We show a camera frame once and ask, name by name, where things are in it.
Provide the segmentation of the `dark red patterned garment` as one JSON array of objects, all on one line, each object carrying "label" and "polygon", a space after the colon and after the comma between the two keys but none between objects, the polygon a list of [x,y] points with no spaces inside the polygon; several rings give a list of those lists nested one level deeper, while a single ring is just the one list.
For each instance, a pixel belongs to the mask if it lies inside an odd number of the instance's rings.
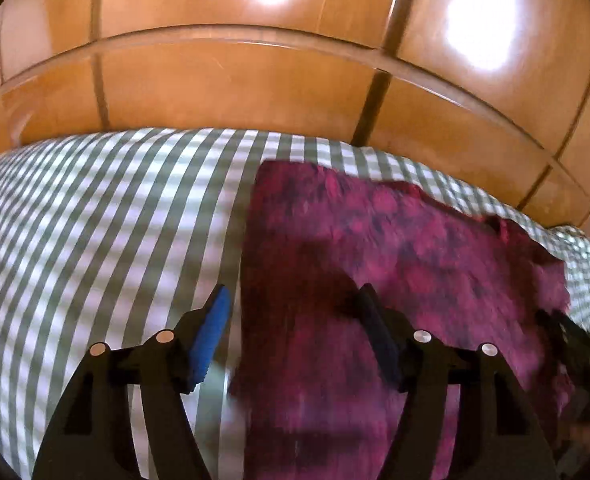
[{"label": "dark red patterned garment", "polygon": [[517,223],[472,218],[401,181],[285,160],[260,165],[241,259],[244,477],[373,479],[405,397],[387,385],[346,300],[386,308],[449,346],[492,342],[554,441],[570,385],[539,310],[566,310],[560,259]]}]

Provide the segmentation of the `wooden wardrobe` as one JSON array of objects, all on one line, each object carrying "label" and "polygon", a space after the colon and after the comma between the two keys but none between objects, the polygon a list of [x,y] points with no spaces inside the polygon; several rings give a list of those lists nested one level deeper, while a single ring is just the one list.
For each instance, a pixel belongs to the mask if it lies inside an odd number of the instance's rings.
[{"label": "wooden wardrobe", "polygon": [[371,146],[590,235],[590,0],[0,0],[0,153],[140,127]]}]

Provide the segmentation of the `green white checkered bedsheet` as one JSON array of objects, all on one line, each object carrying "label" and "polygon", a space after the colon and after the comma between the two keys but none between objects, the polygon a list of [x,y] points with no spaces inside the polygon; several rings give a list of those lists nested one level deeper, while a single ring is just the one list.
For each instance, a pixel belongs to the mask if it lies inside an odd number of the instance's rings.
[{"label": "green white checkered bedsheet", "polygon": [[499,214],[566,263],[590,330],[590,240],[374,148],[276,132],[144,128],[0,155],[0,454],[30,478],[49,418],[94,341],[126,347],[237,284],[249,192],[266,159],[407,181],[464,214]]}]

